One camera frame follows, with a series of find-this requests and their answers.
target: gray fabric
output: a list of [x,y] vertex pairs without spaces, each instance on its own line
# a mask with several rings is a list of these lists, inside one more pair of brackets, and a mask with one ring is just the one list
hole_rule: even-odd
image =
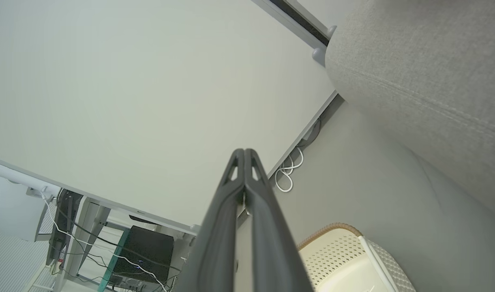
[[495,0],[366,0],[327,48],[339,94],[495,212]]

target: gray floor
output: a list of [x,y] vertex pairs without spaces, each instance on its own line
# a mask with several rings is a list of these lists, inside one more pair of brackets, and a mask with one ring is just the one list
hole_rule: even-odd
[[[333,222],[390,252],[418,291],[495,291],[495,216],[347,103],[275,194],[297,242]],[[251,291],[251,218],[239,229],[236,291]]]

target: white cable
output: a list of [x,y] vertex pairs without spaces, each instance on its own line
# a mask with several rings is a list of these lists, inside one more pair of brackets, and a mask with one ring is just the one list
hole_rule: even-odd
[[54,221],[53,214],[52,214],[51,209],[50,209],[50,207],[49,207],[49,203],[47,202],[47,199],[45,198],[45,195],[44,195],[42,192],[40,192],[40,195],[42,196],[42,199],[44,200],[45,205],[47,206],[47,210],[49,210],[49,217],[50,217],[50,218],[51,218],[51,220],[53,221],[53,224],[54,224],[54,226],[56,227],[56,230],[58,230],[58,231],[59,231],[59,232],[61,232],[61,233],[64,233],[65,235],[68,235],[68,236],[72,237],[73,239],[75,239],[75,240],[77,240],[77,241],[79,241],[79,242],[83,242],[84,244],[91,245],[91,246],[95,246],[95,247],[97,247],[97,248],[103,249],[104,251],[108,251],[108,252],[110,252],[111,254],[113,254],[114,256],[116,256],[116,257],[118,257],[118,258],[125,259],[127,262],[129,262],[129,263],[130,263],[130,264],[132,264],[133,266],[137,266],[138,268],[140,268],[141,270],[143,270],[145,273],[150,274],[150,275],[151,275],[151,276],[152,276],[152,277],[153,277],[153,278],[157,281],[157,283],[159,283],[159,284],[161,285],[161,287],[163,287],[164,292],[168,292],[168,291],[166,291],[166,289],[164,288],[163,283],[161,283],[161,282],[157,279],[157,277],[156,277],[153,273],[150,273],[149,271],[147,271],[147,270],[145,270],[144,268],[142,268],[142,266],[140,266],[140,265],[138,265],[138,264],[134,264],[133,262],[129,261],[129,259],[127,259],[126,257],[122,257],[121,255],[116,255],[116,254],[115,254],[113,251],[111,251],[110,249],[106,249],[106,248],[101,247],[101,246],[98,246],[98,245],[96,245],[96,244],[90,244],[90,243],[85,242],[85,241],[83,241],[83,240],[79,240],[79,239],[75,238],[73,235],[71,235],[70,233],[67,233],[67,232],[65,232],[65,231],[61,231],[61,230],[60,230],[60,228],[58,227],[58,225],[56,224],[56,222]]
[[[289,167],[285,167],[285,160],[287,160],[287,159],[285,159],[283,161],[283,163],[281,164],[281,167],[278,168],[278,170],[276,171],[276,174],[275,174],[274,180],[276,182],[276,186],[279,188],[280,191],[282,191],[284,193],[288,193],[288,192],[290,192],[290,190],[292,190],[292,187],[294,186],[294,183],[292,182],[292,178],[290,178],[290,175],[294,171],[294,168],[298,168],[298,167],[300,167],[303,164],[303,160],[305,159],[303,157],[303,152],[301,152],[301,149],[299,147],[296,147],[296,149],[300,152],[300,156],[301,156],[300,163],[297,164],[297,165],[294,165],[294,160],[292,160],[292,157],[289,154],[288,159],[290,159],[290,166]],[[279,186],[279,184],[278,184],[278,172],[281,172],[281,174],[283,174],[284,176],[286,176],[289,179],[289,181],[290,181],[290,187],[288,189],[284,190],[284,189],[282,189]]]

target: laundry basket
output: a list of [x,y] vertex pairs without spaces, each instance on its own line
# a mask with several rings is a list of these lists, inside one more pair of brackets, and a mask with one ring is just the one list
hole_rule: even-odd
[[316,292],[415,291],[395,259],[348,224],[324,227],[298,250]]

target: white table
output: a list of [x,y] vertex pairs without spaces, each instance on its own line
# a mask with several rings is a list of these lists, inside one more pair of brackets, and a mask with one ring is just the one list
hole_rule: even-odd
[[0,164],[181,231],[235,148],[271,174],[332,98],[250,0],[0,2]]

